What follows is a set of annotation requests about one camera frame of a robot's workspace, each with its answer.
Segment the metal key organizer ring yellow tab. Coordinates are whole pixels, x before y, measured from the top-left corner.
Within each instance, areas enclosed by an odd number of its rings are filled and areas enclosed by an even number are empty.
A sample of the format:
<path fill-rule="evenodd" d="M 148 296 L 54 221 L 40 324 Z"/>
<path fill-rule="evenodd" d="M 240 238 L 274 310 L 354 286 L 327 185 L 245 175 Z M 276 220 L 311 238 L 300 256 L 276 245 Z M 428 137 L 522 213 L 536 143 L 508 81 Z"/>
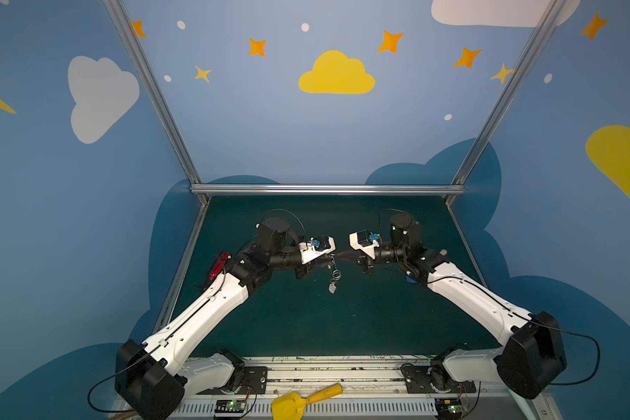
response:
<path fill-rule="evenodd" d="M 338 266 L 336 264 L 336 260 L 334 264 L 327 264 L 327 267 L 331 273 L 331 282 L 332 283 L 337 283 L 340 281 L 341 277 L 342 277 L 342 273 L 341 271 L 338 269 Z"/>

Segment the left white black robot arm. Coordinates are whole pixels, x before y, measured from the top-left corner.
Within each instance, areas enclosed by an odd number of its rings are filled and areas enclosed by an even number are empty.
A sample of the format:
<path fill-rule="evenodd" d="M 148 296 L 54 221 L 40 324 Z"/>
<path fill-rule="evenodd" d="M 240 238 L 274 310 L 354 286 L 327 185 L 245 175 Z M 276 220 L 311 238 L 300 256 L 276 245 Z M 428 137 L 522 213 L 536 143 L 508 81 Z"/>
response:
<path fill-rule="evenodd" d="M 117 351 L 115 392 L 143 419 L 166 419 L 186 397 L 203 390 L 239 387 L 243 361 L 229 351 L 187 365 L 215 327 L 265 285 L 274 271 L 297 278 L 329 261 L 331 236 L 298 236 L 285 220 L 257 224 L 250 243 L 222 264 L 222 271 L 178 317 L 142 342 L 129 339 Z"/>

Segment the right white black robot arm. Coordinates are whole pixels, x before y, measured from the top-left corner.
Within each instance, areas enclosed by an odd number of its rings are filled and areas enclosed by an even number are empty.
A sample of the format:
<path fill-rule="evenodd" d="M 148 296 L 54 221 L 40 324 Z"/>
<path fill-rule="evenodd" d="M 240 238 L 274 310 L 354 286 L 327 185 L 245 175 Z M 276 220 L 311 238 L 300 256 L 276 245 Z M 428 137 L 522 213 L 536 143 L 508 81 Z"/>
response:
<path fill-rule="evenodd" d="M 474 281 L 442 253 L 426 248 L 422 227 L 412 215 L 390 220 L 390 239 L 368 230 L 353 232 L 349 243 L 357 263 L 371 273 L 377 264 L 397 264 L 405 275 L 452 302 L 498 342 L 488 350 L 448 349 L 430 362 L 430 387 L 446 393 L 458 383 L 503 383 L 534 399 L 567 367 L 557 320 L 533 314 Z"/>

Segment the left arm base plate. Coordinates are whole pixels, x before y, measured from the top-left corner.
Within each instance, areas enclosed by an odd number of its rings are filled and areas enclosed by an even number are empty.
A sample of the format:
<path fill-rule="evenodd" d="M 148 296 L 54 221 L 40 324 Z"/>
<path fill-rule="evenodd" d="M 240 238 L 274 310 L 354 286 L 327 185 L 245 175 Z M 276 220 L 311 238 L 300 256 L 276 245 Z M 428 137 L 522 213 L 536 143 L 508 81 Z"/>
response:
<path fill-rule="evenodd" d="M 268 384 L 268 371 L 269 369 L 264 366 L 236 369 L 227 384 L 220 388 L 200 391 L 198 395 L 245 395 L 248 391 L 251 394 L 264 395 Z"/>

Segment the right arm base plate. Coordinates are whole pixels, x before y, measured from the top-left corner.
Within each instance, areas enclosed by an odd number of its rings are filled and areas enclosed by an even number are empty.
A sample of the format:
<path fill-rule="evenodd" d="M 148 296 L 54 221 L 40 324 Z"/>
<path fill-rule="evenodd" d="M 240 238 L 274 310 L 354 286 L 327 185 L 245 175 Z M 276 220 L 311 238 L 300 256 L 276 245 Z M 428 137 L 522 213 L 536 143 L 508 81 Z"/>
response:
<path fill-rule="evenodd" d="M 464 394 L 476 393 L 477 387 L 472 381 L 454 381 L 441 366 L 414 365 L 404 363 L 399 367 L 404 384 L 409 394 Z"/>

